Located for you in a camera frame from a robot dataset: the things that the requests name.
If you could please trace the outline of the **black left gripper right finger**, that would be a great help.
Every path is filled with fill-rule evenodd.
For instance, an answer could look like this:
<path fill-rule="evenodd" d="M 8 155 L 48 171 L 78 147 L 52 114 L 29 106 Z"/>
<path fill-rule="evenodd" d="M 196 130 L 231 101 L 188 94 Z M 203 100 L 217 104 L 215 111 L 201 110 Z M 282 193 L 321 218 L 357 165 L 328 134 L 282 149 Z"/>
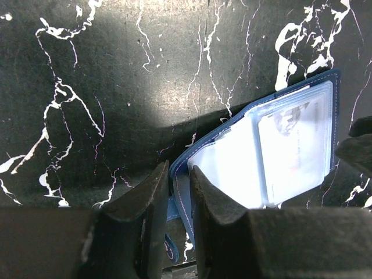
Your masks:
<path fill-rule="evenodd" d="M 370 278 L 371 213 L 247 209 L 190 174 L 199 278 Z"/>

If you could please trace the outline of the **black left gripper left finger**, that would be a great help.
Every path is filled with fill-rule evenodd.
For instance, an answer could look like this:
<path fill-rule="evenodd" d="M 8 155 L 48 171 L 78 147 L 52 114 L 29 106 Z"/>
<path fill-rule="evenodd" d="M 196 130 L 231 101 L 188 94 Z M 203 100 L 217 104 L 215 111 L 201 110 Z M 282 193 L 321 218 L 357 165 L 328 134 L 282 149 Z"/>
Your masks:
<path fill-rule="evenodd" d="M 73 278 L 160 278 L 169 196 L 169 161 L 95 212 Z"/>

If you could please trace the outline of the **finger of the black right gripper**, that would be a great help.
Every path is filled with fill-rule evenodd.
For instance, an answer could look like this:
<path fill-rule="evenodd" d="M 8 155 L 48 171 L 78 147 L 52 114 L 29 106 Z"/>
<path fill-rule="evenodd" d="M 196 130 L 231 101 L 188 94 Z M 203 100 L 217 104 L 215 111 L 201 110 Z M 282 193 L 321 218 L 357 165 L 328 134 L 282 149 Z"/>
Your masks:
<path fill-rule="evenodd" d="M 349 130 L 349 138 L 342 141 L 335 155 L 341 160 L 371 177 L 371 116 L 354 121 Z"/>

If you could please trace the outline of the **blue card holder wallet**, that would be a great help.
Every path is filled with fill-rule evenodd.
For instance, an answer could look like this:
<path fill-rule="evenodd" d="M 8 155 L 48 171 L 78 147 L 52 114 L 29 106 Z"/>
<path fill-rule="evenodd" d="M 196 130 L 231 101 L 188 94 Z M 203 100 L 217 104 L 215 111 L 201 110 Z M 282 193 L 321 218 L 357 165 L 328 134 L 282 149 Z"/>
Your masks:
<path fill-rule="evenodd" d="M 335 167 L 340 80 L 331 69 L 258 99 L 173 162 L 171 192 L 190 241 L 194 167 L 248 209 L 273 208 L 323 183 Z"/>

